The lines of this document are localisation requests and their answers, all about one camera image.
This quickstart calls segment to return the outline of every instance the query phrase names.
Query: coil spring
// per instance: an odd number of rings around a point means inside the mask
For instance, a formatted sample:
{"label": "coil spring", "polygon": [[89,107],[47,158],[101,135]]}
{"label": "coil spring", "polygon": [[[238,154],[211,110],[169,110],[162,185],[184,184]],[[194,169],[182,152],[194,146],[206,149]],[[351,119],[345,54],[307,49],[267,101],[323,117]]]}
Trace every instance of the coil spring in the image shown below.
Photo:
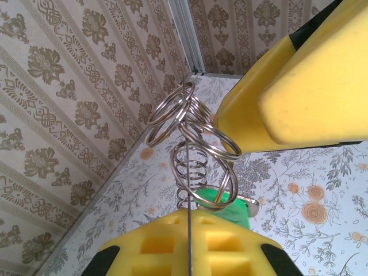
{"label": "coil spring", "polygon": [[[210,110],[193,95],[194,88],[195,85],[191,82],[178,86],[156,108],[149,118],[152,130],[148,135],[147,145],[149,147],[156,146],[178,128],[185,140],[179,142],[170,153],[170,167],[178,186],[178,209],[187,208],[188,204],[195,200],[203,209],[222,210],[233,203],[237,197],[238,185],[232,170],[232,161],[240,158],[242,152],[230,138],[213,126],[209,118]],[[167,122],[169,122],[168,127],[161,131]],[[205,131],[228,144],[234,153],[229,153],[207,143],[202,137],[202,133]],[[196,159],[190,159],[191,154],[186,154],[187,147],[192,155],[195,154]],[[219,186],[208,183],[209,156],[218,162],[225,172]],[[205,187],[217,190],[214,201],[206,200],[196,193]],[[229,198],[226,201],[221,201],[225,191],[229,192]]]}

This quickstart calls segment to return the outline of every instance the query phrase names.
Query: floral wallpaper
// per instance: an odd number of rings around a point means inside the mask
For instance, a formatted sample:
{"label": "floral wallpaper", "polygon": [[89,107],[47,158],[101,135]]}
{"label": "floral wallpaper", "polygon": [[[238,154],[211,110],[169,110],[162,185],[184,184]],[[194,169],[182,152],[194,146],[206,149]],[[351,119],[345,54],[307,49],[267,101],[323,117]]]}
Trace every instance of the floral wallpaper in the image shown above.
{"label": "floral wallpaper", "polygon": [[[213,113],[237,79],[192,76],[195,95]],[[206,140],[219,145],[206,133]],[[178,131],[155,148],[141,143],[44,276],[81,275],[108,240],[177,208],[169,152]],[[209,182],[220,166],[210,159]],[[368,143],[243,154],[235,163],[240,193],[257,199],[253,231],[280,243],[306,276],[361,276],[368,266]]]}
{"label": "floral wallpaper", "polygon": [[244,75],[332,0],[188,0],[206,72]]}
{"label": "floral wallpaper", "polygon": [[0,0],[0,275],[33,275],[189,73],[164,0]]}

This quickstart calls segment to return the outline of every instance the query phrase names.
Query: yellow foam block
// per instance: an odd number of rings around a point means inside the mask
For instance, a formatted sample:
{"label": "yellow foam block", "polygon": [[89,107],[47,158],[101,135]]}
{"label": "yellow foam block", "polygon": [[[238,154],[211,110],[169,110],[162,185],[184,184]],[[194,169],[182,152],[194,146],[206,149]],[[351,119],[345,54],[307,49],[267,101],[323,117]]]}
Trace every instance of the yellow foam block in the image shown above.
{"label": "yellow foam block", "polygon": [[[295,54],[289,36],[272,47],[224,97],[215,118],[217,129],[229,136],[243,152],[293,148],[273,141],[259,114],[257,100],[267,85]],[[299,147],[313,146],[303,144]]]}
{"label": "yellow foam block", "polygon": [[329,32],[322,24],[323,35],[317,30],[259,97],[261,117],[277,143],[368,139],[368,1],[342,4],[324,22]]}
{"label": "yellow foam block", "polygon": [[367,3],[344,0],[298,51],[279,41],[225,96],[216,128],[243,152],[368,139]]}
{"label": "yellow foam block", "polygon": [[[278,243],[200,210],[191,213],[194,276],[277,276],[261,245]],[[188,276],[187,210],[179,210],[117,237],[106,276]]]}

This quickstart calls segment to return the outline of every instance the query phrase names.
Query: damask pattern wallpaper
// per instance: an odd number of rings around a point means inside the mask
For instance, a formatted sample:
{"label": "damask pattern wallpaper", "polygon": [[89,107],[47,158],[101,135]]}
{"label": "damask pattern wallpaper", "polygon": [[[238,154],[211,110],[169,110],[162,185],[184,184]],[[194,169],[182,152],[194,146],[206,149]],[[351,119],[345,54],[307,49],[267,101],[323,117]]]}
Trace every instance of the damask pattern wallpaper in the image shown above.
{"label": "damask pattern wallpaper", "polygon": [[332,0],[188,0],[206,72],[244,75]]}
{"label": "damask pattern wallpaper", "polygon": [[0,0],[0,275],[31,275],[189,68],[164,0]]}

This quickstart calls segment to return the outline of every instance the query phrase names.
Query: green plastic part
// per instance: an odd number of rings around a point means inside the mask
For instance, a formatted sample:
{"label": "green plastic part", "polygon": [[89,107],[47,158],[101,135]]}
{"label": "green plastic part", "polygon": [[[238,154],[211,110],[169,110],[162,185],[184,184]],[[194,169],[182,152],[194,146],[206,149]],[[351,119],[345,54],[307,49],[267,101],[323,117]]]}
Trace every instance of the green plastic part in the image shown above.
{"label": "green plastic part", "polygon": [[[196,193],[206,200],[214,201],[217,191],[209,188],[204,188],[198,190]],[[224,193],[220,202],[225,202],[228,198],[229,194]],[[197,204],[203,205],[202,203],[199,203],[196,199],[194,199],[194,201]],[[235,199],[235,201],[224,210],[211,212],[211,214],[217,217],[221,217],[224,220],[231,221],[232,223],[235,223],[246,229],[250,229],[247,205],[239,198]]]}

